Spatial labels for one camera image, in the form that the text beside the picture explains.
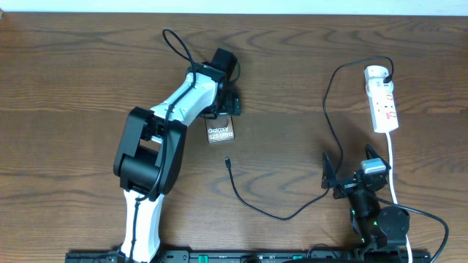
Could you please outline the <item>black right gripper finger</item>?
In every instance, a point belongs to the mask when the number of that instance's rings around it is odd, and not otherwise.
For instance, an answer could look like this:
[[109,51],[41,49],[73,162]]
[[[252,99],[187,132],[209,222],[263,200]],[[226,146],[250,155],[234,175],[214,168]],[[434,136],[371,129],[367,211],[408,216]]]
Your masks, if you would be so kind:
[[336,173],[327,153],[322,154],[322,182],[321,188],[333,188],[336,186]]
[[366,144],[365,146],[365,153],[366,153],[366,158],[369,160],[369,159],[379,159],[384,165],[385,165],[385,168],[386,170],[390,170],[390,165],[389,163],[387,163],[386,160],[384,160],[384,158],[382,158],[376,151],[375,149],[373,149],[372,146],[370,146],[370,144]]

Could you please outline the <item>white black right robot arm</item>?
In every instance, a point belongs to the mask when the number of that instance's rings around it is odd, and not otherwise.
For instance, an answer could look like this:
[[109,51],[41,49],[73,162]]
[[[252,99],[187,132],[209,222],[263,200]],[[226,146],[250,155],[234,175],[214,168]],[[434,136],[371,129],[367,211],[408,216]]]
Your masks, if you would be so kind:
[[376,192],[387,185],[390,165],[375,150],[365,147],[366,160],[349,178],[338,179],[327,153],[322,155],[323,189],[332,189],[334,199],[348,199],[352,222],[363,242],[372,250],[407,244],[410,215],[393,203],[381,207]]

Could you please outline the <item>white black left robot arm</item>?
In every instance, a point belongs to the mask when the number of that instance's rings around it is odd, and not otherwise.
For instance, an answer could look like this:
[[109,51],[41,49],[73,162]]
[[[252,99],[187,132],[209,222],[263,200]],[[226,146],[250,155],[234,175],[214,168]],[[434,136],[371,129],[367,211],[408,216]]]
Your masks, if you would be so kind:
[[182,85],[165,101],[127,117],[113,165],[127,202],[127,229],[118,262],[152,262],[159,253],[162,202],[181,170],[186,133],[200,116],[240,115],[231,76],[238,59],[218,48],[210,61],[187,69]]

